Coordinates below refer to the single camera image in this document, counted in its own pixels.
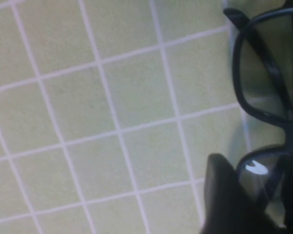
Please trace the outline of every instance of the tiled wall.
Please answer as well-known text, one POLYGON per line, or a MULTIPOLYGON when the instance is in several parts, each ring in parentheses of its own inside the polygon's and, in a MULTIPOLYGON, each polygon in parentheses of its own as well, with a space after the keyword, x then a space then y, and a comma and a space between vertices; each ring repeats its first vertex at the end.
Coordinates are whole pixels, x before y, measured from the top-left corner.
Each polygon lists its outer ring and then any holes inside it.
POLYGON ((0 234, 198 233, 208 154, 278 140, 236 103, 222 4, 0 0, 0 234))

